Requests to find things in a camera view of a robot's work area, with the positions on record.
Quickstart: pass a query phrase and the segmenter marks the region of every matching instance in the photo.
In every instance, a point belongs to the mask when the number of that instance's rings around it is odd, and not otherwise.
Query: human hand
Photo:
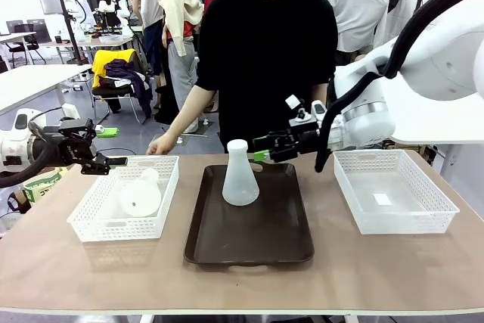
[[[178,137],[172,135],[169,131],[164,135],[160,136],[157,140],[152,141],[148,150],[147,155],[167,155],[176,146]]]

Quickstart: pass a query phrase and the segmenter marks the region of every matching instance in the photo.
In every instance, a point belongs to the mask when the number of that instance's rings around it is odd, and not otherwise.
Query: erlenmeyer flask
[[[232,140],[227,149],[228,166],[222,195],[234,206],[246,206],[259,196],[259,186],[247,158],[247,142]]]

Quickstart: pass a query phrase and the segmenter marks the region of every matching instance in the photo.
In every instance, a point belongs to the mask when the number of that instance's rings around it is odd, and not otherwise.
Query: plastic tray
[[[160,174],[163,199],[157,213],[133,218],[119,207],[118,193],[146,168],[155,168]],[[160,238],[177,182],[178,157],[130,157],[127,166],[98,177],[67,221],[82,242]]]
[[[185,259],[200,265],[274,266],[312,258],[311,233],[296,170],[291,164],[263,164],[255,171],[260,195],[252,204],[225,202],[227,166],[203,174],[185,246]]]
[[[404,151],[338,151],[334,175],[362,234],[441,234],[459,209]]]

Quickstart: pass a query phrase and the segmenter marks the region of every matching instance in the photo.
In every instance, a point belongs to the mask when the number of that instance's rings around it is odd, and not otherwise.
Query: white table
[[[441,171],[445,179],[463,144],[484,143],[484,99],[478,94],[455,101],[430,100],[414,92],[401,75],[382,79],[382,86],[396,122],[393,141],[450,145]]]
[[[65,103],[60,83],[79,73],[90,70],[92,65],[48,64],[22,66],[0,73],[0,115],[25,104],[51,90],[56,90],[59,104]]]
[[[9,43],[9,42],[19,42],[23,43],[23,47],[27,50],[27,59],[29,64],[33,64],[32,55],[28,52],[27,43],[25,42],[26,36],[31,36],[32,34],[36,34],[35,32],[24,32],[24,33],[12,33],[8,36],[0,36],[0,44],[2,43]],[[2,52],[2,57],[5,60],[5,64],[7,65],[7,69],[11,70],[10,63],[8,62],[8,54],[5,52],[3,47],[0,47],[0,51]]]
[[[102,47],[108,47],[108,48],[117,48],[117,47],[122,47],[126,43],[132,42],[133,37],[123,37],[123,39],[117,40],[117,41],[112,41],[112,42],[101,42],[99,38],[96,39],[91,39],[89,42],[77,42],[77,46],[79,48],[85,47],[88,53],[88,59],[89,62],[92,63],[93,59],[91,56],[91,48],[102,48]],[[47,42],[47,43],[39,43],[41,47],[54,47],[57,49],[57,54],[60,57],[60,61],[62,64],[64,64],[64,59],[62,58],[61,50],[60,48],[72,48],[73,44],[72,43],[56,43],[56,42]]]

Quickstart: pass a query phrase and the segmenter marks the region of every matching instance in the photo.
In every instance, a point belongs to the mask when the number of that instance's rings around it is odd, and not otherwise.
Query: table leg
[[[64,93],[62,92],[62,86],[60,83],[57,84],[55,93],[57,94],[57,99],[59,100],[60,106],[64,105],[66,103],[66,99],[64,98]]]
[[[459,158],[462,151],[462,144],[449,145],[447,153],[445,153],[444,163],[442,164],[442,169],[440,170],[440,175],[447,181],[450,182],[452,179],[452,167]]]
[[[22,43],[23,43],[23,47],[25,47],[25,49],[26,49],[27,59],[28,59],[29,64],[33,64],[33,58],[32,58],[32,55],[29,52],[29,48],[27,47],[27,42],[25,42],[25,37],[22,37]]]
[[[89,61],[89,63],[92,64],[93,63],[93,60],[92,60],[91,47],[85,47],[85,51],[88,54],[88,61]]]
[[[129,323],[127,315],[115,315],[113,317],[114,323]]]
[[[57,54],[59,55],[60,62],[62,62],[62,64],[65,64],[64,59],[62,58],[61,49],[59,47],[56,47],[55,49],[57,49]]]
[[[357,315],[345,315],[345,323],[358,323]]]
[[[8,61],[8,57],[7,57],[8,55],[3,45],[0,45],[0,52],[2,53],[2,58],[3,58],[3,61],[5,61],[5,66],[7,66],[7,70],[10,71],[12,67],[10,66],[10,62]]]

